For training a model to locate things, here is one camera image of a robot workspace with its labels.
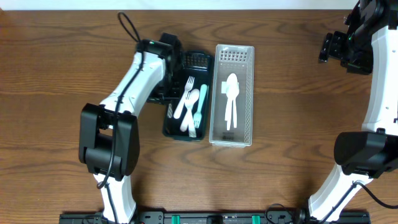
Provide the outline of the white plastic fork crossed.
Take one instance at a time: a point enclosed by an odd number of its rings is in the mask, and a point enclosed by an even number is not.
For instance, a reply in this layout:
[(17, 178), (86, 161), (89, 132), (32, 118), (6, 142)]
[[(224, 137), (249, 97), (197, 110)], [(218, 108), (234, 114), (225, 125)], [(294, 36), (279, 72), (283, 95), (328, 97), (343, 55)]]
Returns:
[(187, 97), (187, 93), (193, 88), (194, 82), (195, 82), (195, 77), (189, 76), (189, 78), (188, 78), (188, 80), (187, 80), (187, 82), (185, 84), (184, 93), (183, 93), (183, 95), (182, 95), (182, 97), (181, 97), (181, 99), (180, 99), (180, 101), (179, 101), (179, 103), (178, 103), (178, 105), (177, 105), (177, 107), (176, 107), (176, 109), (174, 111), (173, 117), (175, 119), (179, 119), (180, 118), (180, 116), (182, 114), (183, 106), (184, 106), (184, 103), (185, 103), (185, 99)]

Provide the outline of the white plastic fork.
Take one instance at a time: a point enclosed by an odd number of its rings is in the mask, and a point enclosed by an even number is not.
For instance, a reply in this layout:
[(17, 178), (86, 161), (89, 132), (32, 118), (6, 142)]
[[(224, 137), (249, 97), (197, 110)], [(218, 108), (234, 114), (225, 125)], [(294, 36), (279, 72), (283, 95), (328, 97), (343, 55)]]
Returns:
[(197, 111), (193, 115), (193, 123), (194, 123), (195, 129), (198, 129), (200, 127), (201, 118), (202, 118), (201, 109), (203, 108), (203, 103), (205, 100), (207, 90), (208, 90), (208, 85), (202, 84), (201, 88), (200, 88), (200, 96), (198, 99)]
[(195, 138), (197, 136), (193, 123), (192, 108), (193, 105), (196, 103), (198, 97), (199, 97), (199, 90), (193, 89), (191, 92), (188, 92), (185, 100), (185, 107), (187, 108), (185, 116), (187, 117), (188, 134), (191, 138)]

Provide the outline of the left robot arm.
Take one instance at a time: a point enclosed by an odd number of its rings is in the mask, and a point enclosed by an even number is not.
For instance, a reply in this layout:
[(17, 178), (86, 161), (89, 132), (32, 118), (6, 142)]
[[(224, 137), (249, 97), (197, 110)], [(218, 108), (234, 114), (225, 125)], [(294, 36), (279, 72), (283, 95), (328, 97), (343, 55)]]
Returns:
[(80, 115), (78, 157), (100, 189), (103, 223), (132, 223), (136, 202), (131, 174), (139, 153), (138, 117), (149, 98), (168, 97), (174, 74), (182, 66), (182, 44), (176, 35), (142, 39), (127, 74), (100, 104), (86, 104)]

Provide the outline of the white plastic spoon crossed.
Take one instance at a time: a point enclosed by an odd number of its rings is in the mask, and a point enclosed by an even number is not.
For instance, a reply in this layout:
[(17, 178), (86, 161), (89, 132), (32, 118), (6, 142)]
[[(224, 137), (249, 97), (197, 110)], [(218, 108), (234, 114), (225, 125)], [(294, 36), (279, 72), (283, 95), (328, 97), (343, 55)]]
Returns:
[(185, 132), (188, 130), (188, 133), (191, 134), (194, 130), (194, 124), (193, 124), (193, 115), (192, 115), (192, 109), (193, 105), (196, 103), (200, 96), (200, 91), (199, 89), (193, 89), (192, 91), (188, 92), (185, 98), (185, 107), (187, 109), (187, 112), (185, 113), (184, 119), (181, 123), (180, 130), (182, 132)]

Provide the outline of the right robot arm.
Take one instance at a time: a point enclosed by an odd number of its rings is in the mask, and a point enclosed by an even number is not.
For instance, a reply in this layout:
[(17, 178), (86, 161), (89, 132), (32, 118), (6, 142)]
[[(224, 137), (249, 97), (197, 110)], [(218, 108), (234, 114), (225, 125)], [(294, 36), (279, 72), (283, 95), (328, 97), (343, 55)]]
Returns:
[(379, 205), (367, 184), (397, 169), (397, 1), (358, 1), (345, 18), (347, 32), (326, 35), (319, 55), (340, 61), (349, 73), (371, 75), (371, 94), (358, 132), (343, 132), (334, 146), (335, 165), (326, 181), (295, 214), (295, 223), (364, 223), (344, 212), (359, 190)]

